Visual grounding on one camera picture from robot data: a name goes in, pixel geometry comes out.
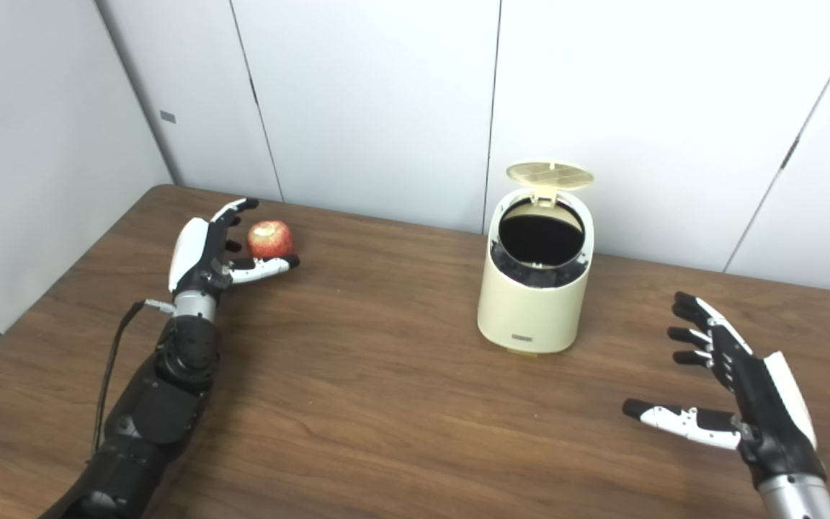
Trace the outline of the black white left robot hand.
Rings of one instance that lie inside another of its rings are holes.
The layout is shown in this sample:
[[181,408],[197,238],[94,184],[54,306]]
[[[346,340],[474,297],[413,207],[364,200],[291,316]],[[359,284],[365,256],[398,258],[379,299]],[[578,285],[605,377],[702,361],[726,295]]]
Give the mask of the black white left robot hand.
[[231,285],[243,285],[280,275],[297,268],[297,255],[271,259],[227,259],[228,230],[239,221],[239,214],[256,209],[257,198],[239,198],[224,205],[209,221],[195,217],[182,228],[172,253],[169,292],[197,291],[220,298]]

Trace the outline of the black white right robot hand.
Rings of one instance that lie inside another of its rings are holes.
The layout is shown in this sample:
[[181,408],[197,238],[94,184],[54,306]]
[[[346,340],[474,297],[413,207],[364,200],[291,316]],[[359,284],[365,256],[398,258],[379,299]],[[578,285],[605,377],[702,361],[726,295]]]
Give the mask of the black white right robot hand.
[[672,312],[688,327],[669,327],[669,338],[691,345],[677,351],[680,365],[700,365],[730,391],[735,412],[653,404],[627,399],[622,413],[685,439],[738,451],[758,487],[777,476],[826,480],[816,431],[803,394],[781,352],[757,357],[740,332],[717,309],[691,293],[677,292]]

